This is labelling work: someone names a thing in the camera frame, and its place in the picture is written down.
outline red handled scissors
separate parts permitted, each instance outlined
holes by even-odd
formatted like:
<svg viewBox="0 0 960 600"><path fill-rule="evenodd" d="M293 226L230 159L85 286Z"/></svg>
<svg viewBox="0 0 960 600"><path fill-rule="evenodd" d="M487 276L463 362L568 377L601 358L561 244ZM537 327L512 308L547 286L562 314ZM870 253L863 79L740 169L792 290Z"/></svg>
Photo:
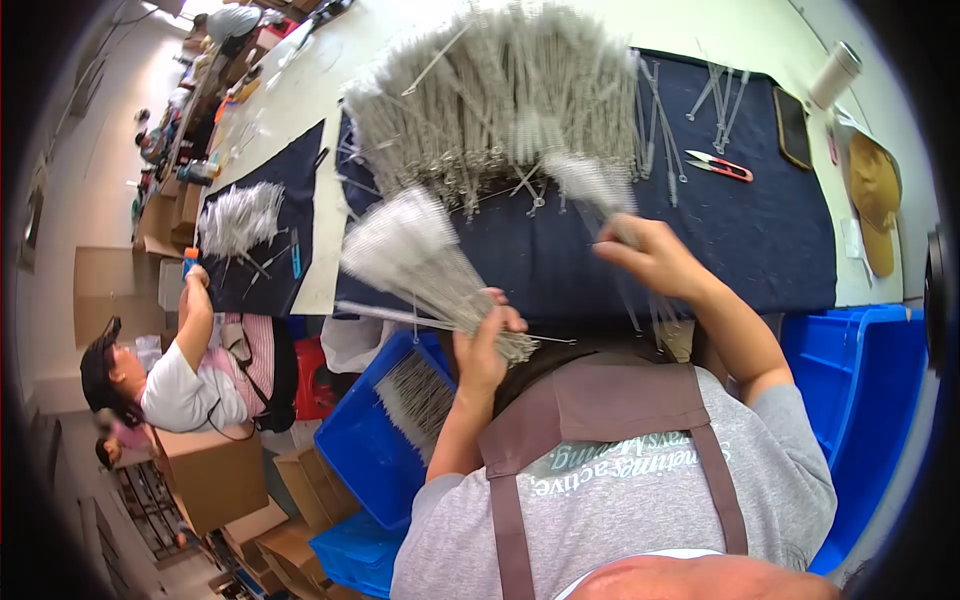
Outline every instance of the red handled scissors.
<svg viewBox="0 0 960 600"><path fill-rule="evenodd" d="M747 183L750 183L754 180L754 174L749 169L744 169L738 164L727 162L723 158L710 156L707 153L697 152L696 150L687 150L686 153L694 158L699 158L699 160L687 160L685 161L686 164L693 165L700 169L706 169L707 171L713 171L714 173L719 173L720 175L726 175L727 177L732 177L735 180L746 181Z"/></svg>

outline gray t-shirt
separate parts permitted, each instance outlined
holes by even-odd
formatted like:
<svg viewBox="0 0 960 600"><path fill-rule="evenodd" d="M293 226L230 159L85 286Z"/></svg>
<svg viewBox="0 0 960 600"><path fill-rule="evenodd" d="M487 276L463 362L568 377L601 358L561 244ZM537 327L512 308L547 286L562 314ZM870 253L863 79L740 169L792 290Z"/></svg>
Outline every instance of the gray t-shirt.
<svg viewBox="0 0 960 600"><path fill-rule="evenodd" d="M800 390L780 384L747 408L708 371L697 379L730 469L750 556L806 569L836 494ZM481 468L423 486L394 566L391 598L501 598L490 485ZM516 478L537 598L613 561L665 548L724 551L687 432L617 444L560 444Z"/></svg>

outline white table surface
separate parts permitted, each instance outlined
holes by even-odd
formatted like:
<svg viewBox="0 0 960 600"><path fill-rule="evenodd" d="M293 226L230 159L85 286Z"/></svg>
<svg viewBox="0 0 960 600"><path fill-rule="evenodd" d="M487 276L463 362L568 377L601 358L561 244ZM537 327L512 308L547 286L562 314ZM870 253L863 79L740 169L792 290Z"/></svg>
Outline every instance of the white table surface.
<svg viewBox="0 0 960 600"><path fill-rule="evenodd" d="M601 18L625 43L766 73L801 99L806 98L807 87L828 54L788 0L568 0L565 3ZM313 264L294 302L294 314L322 315L333 309L346 221L343 190L334 178L333 159L333 150L339 142L341 111L337 100L341 97L341 85L375 59L395 36L405 36L413 27L428 26L428 19L436 22L451 14L455 7L456 3L449 0L425 0L412 5L396 0L357 0L345 14L323 25L294 55L309 29L309 23L304 23L262 59L260 88L244 105L225 114L221 120L214 141L216 151L223 155L229 153L232 145L239 148L244 130L243 141L247 143L224 167L211 188L213 191L246 176L315 123L327 119L323 144L331 153L317 171ZM839 103L863 122L860 106L849 91ZM840 168L829 158L825 125L831 121L831 113L813 107L807 131L813 166L836 232L836 304L900 302L903 299L900 240L895 231L892 237L896 266L892 275L872 276L871 285L862 262L846 257L840 223L852 218L855 210L847 196Z"/></svg>

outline pink shirt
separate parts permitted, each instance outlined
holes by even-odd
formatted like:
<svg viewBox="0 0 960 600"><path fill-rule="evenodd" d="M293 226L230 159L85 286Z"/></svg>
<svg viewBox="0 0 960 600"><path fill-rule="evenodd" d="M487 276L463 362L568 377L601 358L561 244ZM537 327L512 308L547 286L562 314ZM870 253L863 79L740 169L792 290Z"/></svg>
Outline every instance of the pink shirt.
<svg viewBox="0 0 960 600"><path fill-rule="evenodd" d="M123 424L120 420L115 420L113 425L110 426L110 433L113 434L117 440L120 441L120 445L125 448L138 449L144 446L150 446L150 438L147 437L147 433L143 430L143 425L137 425L134 429L130 429L127 425Z"/></svg>

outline apron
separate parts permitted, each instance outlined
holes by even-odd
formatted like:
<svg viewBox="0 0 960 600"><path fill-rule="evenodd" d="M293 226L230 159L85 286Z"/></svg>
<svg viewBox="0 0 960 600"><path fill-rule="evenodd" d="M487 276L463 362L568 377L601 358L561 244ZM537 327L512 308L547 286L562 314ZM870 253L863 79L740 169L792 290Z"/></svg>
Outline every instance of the apron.
<svg viewBox="0 0 960 600"><path fill-rule="evenodd" d="M616 358L594 354L560 367L523 392L480 436L504 600L534 598L516 474L561 442L620 442L688 430L720 517L727 553L747 554L747 530L733 480L693 366L611 364Z"/></svg>

